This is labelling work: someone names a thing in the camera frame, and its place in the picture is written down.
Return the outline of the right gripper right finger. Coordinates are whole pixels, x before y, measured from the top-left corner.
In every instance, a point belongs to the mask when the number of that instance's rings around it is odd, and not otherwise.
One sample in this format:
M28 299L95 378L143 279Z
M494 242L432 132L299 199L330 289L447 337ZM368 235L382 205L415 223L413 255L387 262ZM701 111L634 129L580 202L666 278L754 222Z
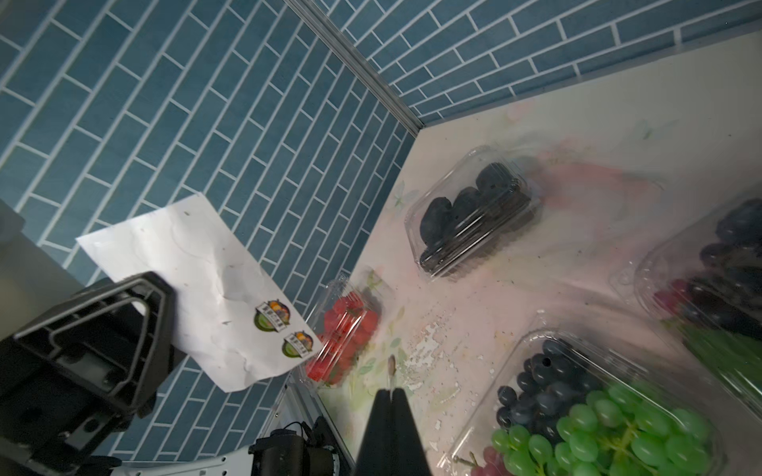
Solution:
M415 424L407 394L395 389L391 394L391 471L396 476L431 476L425 450Z

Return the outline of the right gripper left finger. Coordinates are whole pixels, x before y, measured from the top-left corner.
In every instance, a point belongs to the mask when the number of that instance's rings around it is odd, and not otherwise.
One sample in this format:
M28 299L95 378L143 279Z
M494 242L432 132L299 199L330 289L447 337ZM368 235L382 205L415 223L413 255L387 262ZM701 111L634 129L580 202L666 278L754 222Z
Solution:
M365 428L354 475L389 476L391 474L392 399L389 390L376 393Z

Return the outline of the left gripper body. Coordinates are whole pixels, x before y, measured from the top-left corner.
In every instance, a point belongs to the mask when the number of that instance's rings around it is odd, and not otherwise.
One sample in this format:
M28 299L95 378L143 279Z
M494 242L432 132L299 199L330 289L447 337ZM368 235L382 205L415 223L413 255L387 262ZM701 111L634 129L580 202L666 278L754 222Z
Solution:
M1 467L114 470L109 436L150 415L182 357L175 290L146 272L103 280L1 342Z

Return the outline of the white sticker sheet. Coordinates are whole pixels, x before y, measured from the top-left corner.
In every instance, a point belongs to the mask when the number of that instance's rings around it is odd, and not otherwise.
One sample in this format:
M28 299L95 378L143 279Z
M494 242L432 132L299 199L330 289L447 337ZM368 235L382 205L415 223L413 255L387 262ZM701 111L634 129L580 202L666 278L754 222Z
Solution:
M173 288L173 343L223 392L284 375L323 348L201 194L83 235L77 244L112 281L154 272Z

